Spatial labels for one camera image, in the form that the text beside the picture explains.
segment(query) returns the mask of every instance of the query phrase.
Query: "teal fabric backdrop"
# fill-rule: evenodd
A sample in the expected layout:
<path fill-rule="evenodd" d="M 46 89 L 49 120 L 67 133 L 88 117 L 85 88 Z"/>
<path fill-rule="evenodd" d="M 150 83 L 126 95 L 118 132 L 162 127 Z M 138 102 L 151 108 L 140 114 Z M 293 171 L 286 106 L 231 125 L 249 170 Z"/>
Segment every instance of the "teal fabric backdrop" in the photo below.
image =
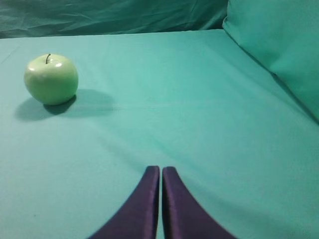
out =
<path fill-rule="evenodd" d="M 224 28 L 319 120 L 318 0 L 230 0 Z"/>
<path fill-rule="evenodd" d="M 221 28 L 228 0 L 0 0 L 0 38 Z"/>

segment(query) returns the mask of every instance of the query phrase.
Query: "apple stem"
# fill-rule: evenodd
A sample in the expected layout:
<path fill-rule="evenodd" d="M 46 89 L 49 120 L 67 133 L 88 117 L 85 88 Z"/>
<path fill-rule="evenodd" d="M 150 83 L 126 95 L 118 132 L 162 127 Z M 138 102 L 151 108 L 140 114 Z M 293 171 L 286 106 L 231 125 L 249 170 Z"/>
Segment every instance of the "apple stem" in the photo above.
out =
<path fill-rule="evenodd" d="M 46 64 L 48 64 L 48 58 L 49 58 L 50 55 L 51 55 L 51 54 L 49 54 L 49 55 L 46 57 L 46 59 L 45 59 L 45 63 L 46 63 Z"/>

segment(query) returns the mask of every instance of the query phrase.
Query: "apple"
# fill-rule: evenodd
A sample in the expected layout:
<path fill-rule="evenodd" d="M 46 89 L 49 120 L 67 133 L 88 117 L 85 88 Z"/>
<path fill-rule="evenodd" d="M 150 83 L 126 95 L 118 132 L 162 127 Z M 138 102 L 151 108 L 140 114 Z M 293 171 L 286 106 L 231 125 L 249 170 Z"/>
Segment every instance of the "apple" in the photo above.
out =
<path fill-rule="evenodd" d="M 70 59 L 46 54 L 28 64 L 24 83 L 36 100 L 45 105 L 59 105 L 75 95 L 78 73 Z"/>

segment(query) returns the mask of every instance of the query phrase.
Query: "green apple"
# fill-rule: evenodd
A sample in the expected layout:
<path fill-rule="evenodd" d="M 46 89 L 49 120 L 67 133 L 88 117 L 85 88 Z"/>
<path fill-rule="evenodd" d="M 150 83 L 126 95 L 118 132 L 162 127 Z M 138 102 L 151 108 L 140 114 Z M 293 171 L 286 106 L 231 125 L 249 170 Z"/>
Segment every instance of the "green apple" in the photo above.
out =
<path fill-rule="evenodd" d="M 58 105 L 75 95 L 78 73 L 70 59 L 46 54 L 28 64 L 24 83 L 36 100 L 45 105 Z"/>

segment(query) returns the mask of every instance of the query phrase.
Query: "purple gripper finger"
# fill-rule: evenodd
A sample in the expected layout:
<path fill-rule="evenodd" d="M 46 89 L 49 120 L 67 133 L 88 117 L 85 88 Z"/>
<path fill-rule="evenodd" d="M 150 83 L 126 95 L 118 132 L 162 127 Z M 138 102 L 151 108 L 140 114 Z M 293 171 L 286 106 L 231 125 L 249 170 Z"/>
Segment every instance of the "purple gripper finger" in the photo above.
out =
<path fill-rule="evenodd" d="M 146 168 L 116 214 L 89 239 L 155 239 L 159 217 L 160 168 Z"/>
<path fill-rule="evenodd" d="M 197 203 L 174 167 L 162 173 L 165 239 L 235 239 Z"/>

